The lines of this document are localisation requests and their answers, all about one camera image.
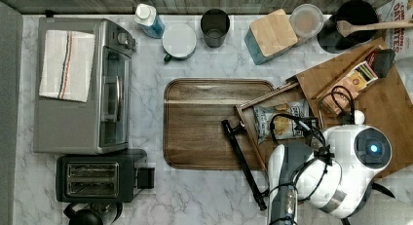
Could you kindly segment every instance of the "striped dish towel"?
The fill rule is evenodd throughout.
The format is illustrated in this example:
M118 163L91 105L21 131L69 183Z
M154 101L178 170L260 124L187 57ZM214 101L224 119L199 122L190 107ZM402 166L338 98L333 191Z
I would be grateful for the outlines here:
M94 35L48 30L40 96L86 102L94 60Z

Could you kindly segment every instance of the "toaster slot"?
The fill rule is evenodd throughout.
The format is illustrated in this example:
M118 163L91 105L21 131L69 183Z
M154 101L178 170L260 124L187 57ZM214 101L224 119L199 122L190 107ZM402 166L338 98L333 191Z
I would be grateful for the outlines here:
M66 195L68 197L116 198L119 195L117 163L67 164Z

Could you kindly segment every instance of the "black tool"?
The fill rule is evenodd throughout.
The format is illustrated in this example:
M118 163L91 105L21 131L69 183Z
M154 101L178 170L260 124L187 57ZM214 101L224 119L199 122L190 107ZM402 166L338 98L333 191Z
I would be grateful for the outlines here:
M235 138L235 135L238 132L244 131L244 127L242 125L238 125L234 129L232 129L228 120L223 120L221 124L224 127L225 134L230 140L231 146L233 147L238 160L240 161L241 168L244 171L246 180L248 181L249 187L252 190L252 195L254 196L255 201L258 203L258 206L261 210L267 209L267 206L264 202L264 198L268 197L269 190L267 189L263 193L259 191L257 184L255 183L254 177L252 176L251 170L248 166L248 163L245 160L243 151L241 150L240 145L238 144L238 141Z

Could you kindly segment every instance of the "gray wall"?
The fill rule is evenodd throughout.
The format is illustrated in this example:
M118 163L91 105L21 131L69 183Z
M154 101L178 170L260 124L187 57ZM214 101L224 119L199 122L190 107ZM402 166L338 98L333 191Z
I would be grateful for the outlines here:
M288 14L303 3L318 6L325 14L335 12L348 0L0 0L22 14L133 14L139 3L154 5L160 14L201 14L221 8L228 14L268 14L283 8ZM379 8L390 0L365 0Z
M12 224L23 19L0 2L0 224Z

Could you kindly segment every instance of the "toaster oven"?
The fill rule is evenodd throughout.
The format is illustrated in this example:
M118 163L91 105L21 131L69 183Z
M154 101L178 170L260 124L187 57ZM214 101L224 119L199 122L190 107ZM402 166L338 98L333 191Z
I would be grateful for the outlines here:
M87 102L39 95L48 30L94 34ZM130 71L134 39L108 19L41 18L35 90L34 152L104 154L128 148Z

